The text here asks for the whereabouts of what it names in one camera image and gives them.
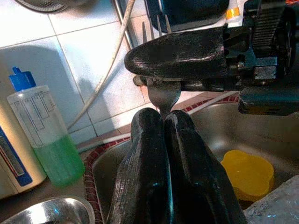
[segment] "dish soap bottle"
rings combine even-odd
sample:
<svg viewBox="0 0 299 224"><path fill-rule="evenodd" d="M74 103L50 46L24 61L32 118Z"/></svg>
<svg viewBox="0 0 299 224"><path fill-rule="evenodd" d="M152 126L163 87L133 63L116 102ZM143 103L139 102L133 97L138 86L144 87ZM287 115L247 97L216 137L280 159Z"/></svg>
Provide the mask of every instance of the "dish soap bottle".
<svg viewBox="0 0 299 224"><path fill-rule="evenodd" d="M13 71L9 78L16 93L7 99L38 160L55 186L74 183L85 167L48 86L36 86L29 71Z"/></svg>

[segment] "yellow container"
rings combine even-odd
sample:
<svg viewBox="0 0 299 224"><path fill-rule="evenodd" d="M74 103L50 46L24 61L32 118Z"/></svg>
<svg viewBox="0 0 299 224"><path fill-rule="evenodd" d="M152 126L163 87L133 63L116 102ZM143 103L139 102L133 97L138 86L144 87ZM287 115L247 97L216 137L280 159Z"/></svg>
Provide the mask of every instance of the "yellow container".
<svg viewBox="0 0 299 224"><path fill-rule="evenodd" d="M232 150L225 153L221 164L240 200L255 202L273 188L273 166L260 156Z"/></svg>

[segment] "sink basin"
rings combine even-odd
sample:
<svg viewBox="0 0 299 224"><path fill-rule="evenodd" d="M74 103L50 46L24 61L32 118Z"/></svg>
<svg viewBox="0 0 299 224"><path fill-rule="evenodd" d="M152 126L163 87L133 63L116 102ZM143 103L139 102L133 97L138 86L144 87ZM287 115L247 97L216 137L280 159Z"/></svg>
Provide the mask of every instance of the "sink basin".
<svg viewBox="0 0 299 224"><path fill-rule="evenodd" d="M274 189L299 174L299 113L285 117L244 115L238 104L214 104L191 115L198 132L221 161L226 152L237 149L259 155L274 167ZM118 166L130 141L111 148L94 163L100 209L106 220ZM245 209L249 204L242 204Z"/></svg>
<svg viewBox="0 0 299 224"><path fill-rule="evenodd" d="M93 208L83 198L60 196L44 202L10 217L1 224L93 224L95 223Z"/></svg>

